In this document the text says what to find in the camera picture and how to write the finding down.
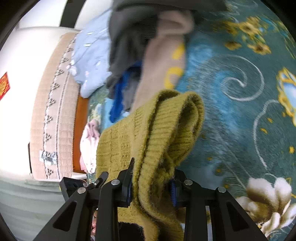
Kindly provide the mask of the red wall sticker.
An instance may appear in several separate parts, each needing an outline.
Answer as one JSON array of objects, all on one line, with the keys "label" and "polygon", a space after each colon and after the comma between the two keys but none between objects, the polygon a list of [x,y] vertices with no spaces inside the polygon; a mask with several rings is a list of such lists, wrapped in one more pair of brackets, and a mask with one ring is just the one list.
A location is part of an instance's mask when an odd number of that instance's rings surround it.
[{"label": "red wall sticker", "polygon": [[0,78],[0,100],[6,95],[6,93],[10,90],[10,83],[8,79],[8,73],[4,73],[4,75]]}]

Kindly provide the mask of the pink folded garment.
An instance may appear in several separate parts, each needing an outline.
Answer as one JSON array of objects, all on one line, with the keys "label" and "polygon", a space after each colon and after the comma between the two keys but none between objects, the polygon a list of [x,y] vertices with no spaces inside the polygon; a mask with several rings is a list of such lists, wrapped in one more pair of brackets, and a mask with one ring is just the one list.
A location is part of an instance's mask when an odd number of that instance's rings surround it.
[{"label": "pink folded garment", "polygon": [[96,151],[100,139],[99,122],[91,120],[86,123],[80,140],[80,168],[85,173],[96,171]]}]

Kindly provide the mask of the orange wooden bed frame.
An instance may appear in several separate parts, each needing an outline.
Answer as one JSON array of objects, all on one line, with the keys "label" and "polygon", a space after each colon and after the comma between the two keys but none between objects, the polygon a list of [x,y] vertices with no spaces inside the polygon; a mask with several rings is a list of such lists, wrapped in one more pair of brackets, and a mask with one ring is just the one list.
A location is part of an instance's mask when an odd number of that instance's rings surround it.
[{"label": "orange wooden bed frame", "polygon": [[73,134],[73,171],[75,173],[84,173],[80,168],[80,140],[84,127],[87,123],[88,115],[88,101],[87,98],[78,97],[76,114],[75,114],[75,123],[74,123],[74,134]]}]

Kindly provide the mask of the royal blue garment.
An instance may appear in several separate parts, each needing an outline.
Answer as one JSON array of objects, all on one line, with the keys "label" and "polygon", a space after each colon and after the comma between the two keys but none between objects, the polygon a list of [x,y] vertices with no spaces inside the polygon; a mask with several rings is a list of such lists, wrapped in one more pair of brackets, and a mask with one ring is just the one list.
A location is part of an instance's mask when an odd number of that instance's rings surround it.
[{"label": "royal blue garment", "polygon": [[123,113],[130,111],[141,73],[142,61],[137,61],[123,73],[115,85],[113,106],[109,112],[109,120],[112,123],[115,123]]}]

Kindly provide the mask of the olive green knit sweater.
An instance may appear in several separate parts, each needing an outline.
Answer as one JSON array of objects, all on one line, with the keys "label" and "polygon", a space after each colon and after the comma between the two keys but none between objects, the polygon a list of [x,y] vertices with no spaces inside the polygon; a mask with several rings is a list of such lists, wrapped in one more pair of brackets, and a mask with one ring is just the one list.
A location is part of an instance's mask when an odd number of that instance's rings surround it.
[{"label": "olive green knit sweater", "polygon": [[177,211],[165,186],[191,152],[204,120],[195,92],[162,90],[126,118],[105,129],[96,153],[96,172],[109,180],[134,160],[133,200],[120,208],[121,222],[135,223],[145,240],[182,240],[183,211]]}]

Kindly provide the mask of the beige quilted headboard cover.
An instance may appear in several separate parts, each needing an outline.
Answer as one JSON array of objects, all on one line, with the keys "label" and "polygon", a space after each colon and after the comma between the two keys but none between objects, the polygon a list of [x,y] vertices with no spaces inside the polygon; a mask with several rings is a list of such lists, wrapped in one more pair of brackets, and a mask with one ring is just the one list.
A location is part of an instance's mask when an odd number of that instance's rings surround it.
[{"label": "beige quilted headboard cover", "polygon": [[37,90],[31,122],[30,161],[39,181],[59,181],[73,172],[73,138],[79,84],[67,67],[76,35],[60,37]]}]

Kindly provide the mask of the light blue floral duvet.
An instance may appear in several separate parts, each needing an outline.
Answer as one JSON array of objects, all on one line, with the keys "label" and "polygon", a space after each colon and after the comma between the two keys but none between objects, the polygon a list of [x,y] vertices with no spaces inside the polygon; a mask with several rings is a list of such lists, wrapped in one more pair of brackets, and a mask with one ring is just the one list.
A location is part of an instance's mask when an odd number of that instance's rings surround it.
[{"label": "light blue floral duvet", "polygon": [[102,87],[109,72],[109,19],[112,11],[108,9],[92,19],[75,37],[75,43],[68,71],[80,84],[80,96],[90,97]]}]

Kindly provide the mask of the white black wardrobe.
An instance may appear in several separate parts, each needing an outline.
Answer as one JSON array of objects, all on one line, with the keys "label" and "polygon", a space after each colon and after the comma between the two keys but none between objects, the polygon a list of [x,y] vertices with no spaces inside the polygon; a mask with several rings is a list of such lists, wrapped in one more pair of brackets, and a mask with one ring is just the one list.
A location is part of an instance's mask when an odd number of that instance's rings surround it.
[{"label": "white black wardrobe", "polygon": [[75,28],[79,14],[86,0],[67,0],[63,10],[60,27]]}]

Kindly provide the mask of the beige garment yellow print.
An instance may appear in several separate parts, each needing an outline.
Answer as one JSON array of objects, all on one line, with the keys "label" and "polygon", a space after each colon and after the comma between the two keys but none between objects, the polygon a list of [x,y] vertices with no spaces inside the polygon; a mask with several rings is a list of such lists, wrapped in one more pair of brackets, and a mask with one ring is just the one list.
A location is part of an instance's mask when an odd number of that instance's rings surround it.
[{"label": "beige garment yellow print", "polygon": [[189,10],[163,11],[158,16],[156,36],[149,40],[132,111],[163,89],[174,89],[185,69],[185,35],[194,27]]}]

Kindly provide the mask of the dark grey garment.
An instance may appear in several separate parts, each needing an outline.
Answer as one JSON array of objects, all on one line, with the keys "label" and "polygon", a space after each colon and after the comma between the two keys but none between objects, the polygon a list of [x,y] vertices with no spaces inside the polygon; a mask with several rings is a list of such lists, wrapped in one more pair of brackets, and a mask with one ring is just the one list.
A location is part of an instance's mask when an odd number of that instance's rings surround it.
[{"label": "dark grey garment", "polygon": [[109,20],[111,76],[107,87],[110,97],[115,96],[115,85],[123,73],[137,61],[143,63],[149,40],[156,36],[161,12],[189,10],[193,16],[201,11],[226,9],[224,1],[114,1]]}]

